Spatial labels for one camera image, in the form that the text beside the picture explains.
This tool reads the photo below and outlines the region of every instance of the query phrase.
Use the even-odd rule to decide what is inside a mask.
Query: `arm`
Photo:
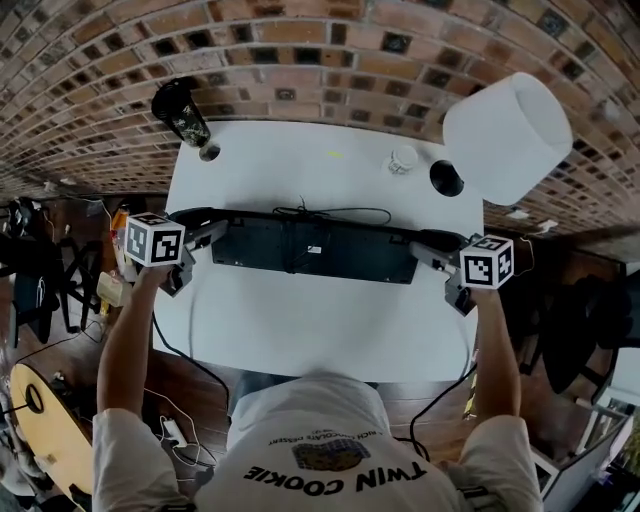
[[[102,353],[93,419],[93,510],[148,512],[187,503],[171,459],[140,419],[151,315],[167,272],[157,267],[140,273]]]
[[[478,384],[480,421],[520,415],[520,375],[497,291],[474,290],[478,306]]]
[[[167,267],[142,270],[109,335],[98,369],[99,413],[126,409],[141,415],[153,304],[167,272]]]
[[[529,435],[520,413],[520,375],[496,291],[474,290],[478,306],[480,424],[460,458],[459,487],[482,486],[506,510],[541,512],[542,500]]]

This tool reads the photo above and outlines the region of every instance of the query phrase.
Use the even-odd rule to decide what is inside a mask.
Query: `brick wall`
[[[442,141],[455,102],[514,71],[565,106],[574,151],[522,202],[530,230],[640,259],[640,31],[614,0],[2,0],[0,196],[167,190],[150,114],[191,77],[213,119],[291,119]]]

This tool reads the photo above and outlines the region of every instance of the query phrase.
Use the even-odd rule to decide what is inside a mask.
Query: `white t-shirt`
[[[169,456],[136,415],[110,409],[93,425],[94,512],[188,503]],[[393,439],[377,391],[333,375],[243,397],[227,454],[193,503],[216,512],[542,510],[522,419],[479,425],[445,474]]]

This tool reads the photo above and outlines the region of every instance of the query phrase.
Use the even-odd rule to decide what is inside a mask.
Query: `graphic print on shirt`
[[[300,469],[312,471],[346,471],[362,459],[371,457],[361,443],[353,439],[336,439],[323,444],[302,443],[291,448]]]
[[[258,466],[253,466],[243,478],[259,482],[266,486],[278,487],[288,491],[299,491],[307,496],[330,496],[341,492],[367,492],[383,485],[398,485],[413,482],[427,474],[417,462],[402,467],[377,466],[368,448],[363,444],[365,439],[384,436],[380,431],[367,430],[357,434],[345,434],[331,429],[314,430],[309,434],[279,437],[272,439],[269,446],[290,444],[291,451],[300,469],[299,475],[283,473]],[[313,444],[313,441],[324,441]],[[360,468],[356,472],[349,471],[363,460],[367,460],[368,468]],[[331,474],[312,473],[343,472],[340,477]]]

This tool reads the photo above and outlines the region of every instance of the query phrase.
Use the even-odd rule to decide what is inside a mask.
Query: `white lampshade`
[[[444,144],[465,183],[495,204],[518,202],[571,151],[571,127],[545,85],[516,73],[455,104]]]

